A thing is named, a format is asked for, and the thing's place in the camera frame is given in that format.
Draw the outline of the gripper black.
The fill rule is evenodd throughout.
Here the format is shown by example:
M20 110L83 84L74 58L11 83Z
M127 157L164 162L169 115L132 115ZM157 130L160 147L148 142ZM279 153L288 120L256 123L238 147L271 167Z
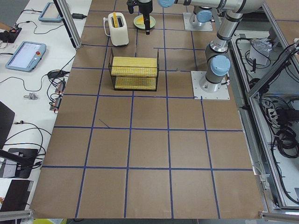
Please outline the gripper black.
M143 14L146 35L150 34L150 13L153 11L152 0L138 0L139 12Z

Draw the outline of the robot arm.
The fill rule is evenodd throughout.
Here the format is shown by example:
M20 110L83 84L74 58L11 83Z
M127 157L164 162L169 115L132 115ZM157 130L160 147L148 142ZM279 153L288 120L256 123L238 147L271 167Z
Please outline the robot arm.
M254 12L264 3L263 0L159 0L161 7L167 8L174 4L195 7L211 7L226 9L225 17L217 31L217 36L208 44L205 50L207 72L199 81L202 90L217 92L222 79L227 75L231 62L226 57L228 42L231 40L244 14Z
M212 19L212 8L194 6L189 22L194 27L201 27Z

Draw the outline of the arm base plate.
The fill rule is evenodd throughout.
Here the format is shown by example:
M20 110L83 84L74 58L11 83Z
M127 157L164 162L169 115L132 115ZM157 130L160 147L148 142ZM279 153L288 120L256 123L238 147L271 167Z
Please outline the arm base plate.
M183 13L184 27L186 31L212 32L211 21L199 22L194 13Z
M230 100L225 78L218 84L206 80L205 71L191 71L193 98L198 100Z

